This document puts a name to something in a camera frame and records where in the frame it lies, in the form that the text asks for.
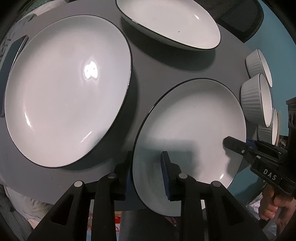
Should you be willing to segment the right hand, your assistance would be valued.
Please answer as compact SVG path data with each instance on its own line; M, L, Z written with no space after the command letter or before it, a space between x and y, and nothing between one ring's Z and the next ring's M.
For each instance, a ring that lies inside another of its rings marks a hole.
M267 184L262 192L262 200L258 209L259 218L263 220L273 219L277 210L281 208L281 212L275 221L279 235L289 223L295 212L295 199L286 194L275 195L274 188Z

